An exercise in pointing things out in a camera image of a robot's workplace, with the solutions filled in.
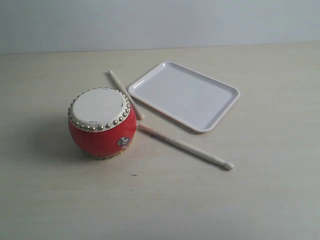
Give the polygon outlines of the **white drumstick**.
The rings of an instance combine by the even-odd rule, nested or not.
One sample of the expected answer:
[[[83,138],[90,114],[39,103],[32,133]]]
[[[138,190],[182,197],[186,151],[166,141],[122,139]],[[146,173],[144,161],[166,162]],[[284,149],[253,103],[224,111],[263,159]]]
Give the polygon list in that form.
[[[178,140],[174,137],[165,135],[165,134],[161,133],[160,131],[157,131],[154,128],[151,128],[143,123],[140,123],[138,125],[138,129],[149,134],[150,136],[154,136],[154,137],[156,137],[162,141],[165,141],[165,142],[167,142],[177,148],[180,148],[188,153],[191,153],[191,154],[193,154],[203,160],[206,160],[212,164],[219,165],[228,171],[234,169],[234,165],[231,162],[225,161],[225,160],[223,160],[213,154],[210,154],[204,150],[201,150],[193,145],[185,143],[185,142]]]
[[[117,86],[117,88],[128,98],[129,102],[132,104],[137,119],[143,120],[145,116],[142,114],[142,112],[138,108],[138,105],[135,103],[135,101],[128,93],[124,85],[121,83],[121,81],[118,79],[118,77],[115,75],[115,73],[112,70],[109,70],[107,73],[110,76],[111,80],[114,82],[114,84]]]

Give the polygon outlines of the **red small drum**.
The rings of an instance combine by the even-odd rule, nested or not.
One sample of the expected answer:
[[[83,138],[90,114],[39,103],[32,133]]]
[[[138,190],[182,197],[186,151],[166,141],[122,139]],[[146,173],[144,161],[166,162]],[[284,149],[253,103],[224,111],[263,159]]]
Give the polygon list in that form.
[[[88,90],[68,108],[68,129],[73,141],[95,158],[110,158],[123,152],[132,143],[136,128],[135,110],[119,90]]]

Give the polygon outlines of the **white plastic tray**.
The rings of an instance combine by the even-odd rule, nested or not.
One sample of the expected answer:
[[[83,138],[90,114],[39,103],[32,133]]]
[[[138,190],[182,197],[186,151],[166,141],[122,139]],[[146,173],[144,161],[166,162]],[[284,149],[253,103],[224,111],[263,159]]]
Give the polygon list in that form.
[[[173,61],[165,61],[128,87],[129,94],[197,133],[211,131],[240,97],[240,91]]]

